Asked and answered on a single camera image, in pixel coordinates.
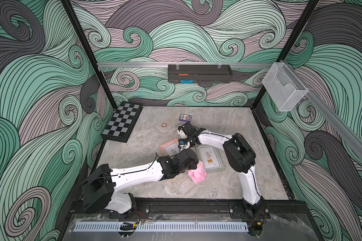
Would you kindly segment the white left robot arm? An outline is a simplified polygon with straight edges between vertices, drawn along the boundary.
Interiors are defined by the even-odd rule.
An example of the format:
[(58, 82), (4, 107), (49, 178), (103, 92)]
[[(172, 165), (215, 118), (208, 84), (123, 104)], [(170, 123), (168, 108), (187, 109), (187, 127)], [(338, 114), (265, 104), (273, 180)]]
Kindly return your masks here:
[(198, 163), (196, 153), (186, 149), (173, 157), (156, 156), (148, 164), (131, 168), (112, 169), (103, 164), (80, 184), (84, 212), (93, 214), (107, 209), (125, 214), (134, 211), (134, 196), (123, 190), (147, 182), (173, 179), (187, 170), (197, 169)]

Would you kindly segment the pink cloth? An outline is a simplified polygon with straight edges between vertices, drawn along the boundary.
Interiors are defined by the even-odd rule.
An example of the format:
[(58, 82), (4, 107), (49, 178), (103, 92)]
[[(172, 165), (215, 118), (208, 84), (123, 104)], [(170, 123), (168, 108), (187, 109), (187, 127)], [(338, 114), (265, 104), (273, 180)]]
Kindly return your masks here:
[(207, 171), (203, 162), (199, 161), (196, 169), (188, 170), (188, 176), (193, 180), (195, 184), (204, 181), (207, 176)]

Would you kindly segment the pink picture frame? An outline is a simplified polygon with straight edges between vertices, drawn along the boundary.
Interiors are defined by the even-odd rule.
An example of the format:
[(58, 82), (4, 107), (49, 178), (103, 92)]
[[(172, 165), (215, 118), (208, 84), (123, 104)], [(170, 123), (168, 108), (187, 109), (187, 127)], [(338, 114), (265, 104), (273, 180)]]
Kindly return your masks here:
[(179, 140), (177, 138), (160, 145), (159, 148), (163, 156), (173, 157), (180, 153)]

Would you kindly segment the green picture frame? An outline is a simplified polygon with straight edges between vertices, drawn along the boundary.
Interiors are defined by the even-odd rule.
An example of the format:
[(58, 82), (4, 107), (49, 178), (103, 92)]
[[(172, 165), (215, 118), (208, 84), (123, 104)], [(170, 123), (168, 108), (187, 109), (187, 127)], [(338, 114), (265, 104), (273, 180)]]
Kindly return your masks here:
[(219, 149), (208, 145), (199, 145), (195, 148), (198, 159), (203, 163), (207, 173), (225, 170)]

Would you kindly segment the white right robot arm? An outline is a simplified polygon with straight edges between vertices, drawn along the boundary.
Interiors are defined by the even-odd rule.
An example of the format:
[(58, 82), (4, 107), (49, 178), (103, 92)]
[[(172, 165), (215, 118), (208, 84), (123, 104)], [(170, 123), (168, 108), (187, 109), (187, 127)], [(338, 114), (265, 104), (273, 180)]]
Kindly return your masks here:
[(230, 167), (238, 172), (243, 191), (244, 215), (254, 219), (257, 215), (264, 214), (265, 199), (259, 192), (255, 177), (256, 153), (243, 135), (218, 134), (205, 128), (197, 128), (190, 122), (179, 126), (178, 134), (181, 136), (179, 146), (182, 149), (208, 145), (223, 150)]

